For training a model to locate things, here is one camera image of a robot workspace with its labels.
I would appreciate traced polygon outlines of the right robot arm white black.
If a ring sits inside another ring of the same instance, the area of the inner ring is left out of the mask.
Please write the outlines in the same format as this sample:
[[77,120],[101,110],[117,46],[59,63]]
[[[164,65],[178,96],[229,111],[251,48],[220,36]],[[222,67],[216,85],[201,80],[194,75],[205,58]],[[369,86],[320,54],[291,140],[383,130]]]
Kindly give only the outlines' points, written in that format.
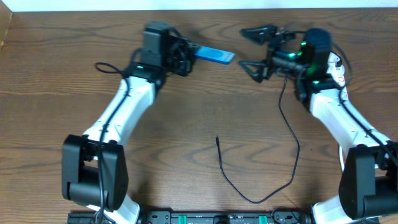
[[350,103],[346,74],[352,72],[331,34],[302,32],[300,48],[286,50],[295,31],[274,25],[242,29],[241,35],[267,45],[265,59],[242,60],[256,82],[280,72],[295,81],[297,99],[329,130],[340,147],[342,176],[337,196],[312,206],[314,223],[357,223],[397,213],[397,143],[374,128]]

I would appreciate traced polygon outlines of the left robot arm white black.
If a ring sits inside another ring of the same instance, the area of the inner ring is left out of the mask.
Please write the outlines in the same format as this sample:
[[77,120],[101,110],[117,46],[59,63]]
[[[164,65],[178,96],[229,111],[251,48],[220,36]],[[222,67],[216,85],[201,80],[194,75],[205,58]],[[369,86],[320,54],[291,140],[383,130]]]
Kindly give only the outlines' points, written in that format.
[[62,146],[62,195],[92,209],[69,215],[69,223],[137,223],[140,206],[127,195],[129,177],[124,148],[140,117],[155,101],[170,73],[186,77],[200,46],[173,26],[148,22],[143,46],[121,70],[106,62],[95,69],[118,74],[116,95],[81,136],[68,135]]

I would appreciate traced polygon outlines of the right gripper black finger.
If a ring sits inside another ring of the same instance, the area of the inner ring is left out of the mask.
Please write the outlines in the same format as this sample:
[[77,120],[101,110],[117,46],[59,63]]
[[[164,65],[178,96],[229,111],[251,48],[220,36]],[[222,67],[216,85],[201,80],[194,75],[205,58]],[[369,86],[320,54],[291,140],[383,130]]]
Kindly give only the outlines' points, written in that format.
[[255,81],[261,83],[268,79],[268,64],[265,60],[240,60],[238,65]]
[[266,25],[255,28],[241,29],[239,34],[247,40],[257,44],[264,45],[270,41],[277,33],[277,26]]

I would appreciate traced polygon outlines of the blue Galaxy smartphone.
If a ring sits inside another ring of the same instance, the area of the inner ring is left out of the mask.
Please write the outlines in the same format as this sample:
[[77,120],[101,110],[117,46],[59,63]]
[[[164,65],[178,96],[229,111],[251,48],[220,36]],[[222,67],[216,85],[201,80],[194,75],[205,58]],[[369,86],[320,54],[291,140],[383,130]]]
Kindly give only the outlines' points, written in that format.
[[236,54],[225,50],[201,46],[195,52],[196,58],[227,65],[233,61]]

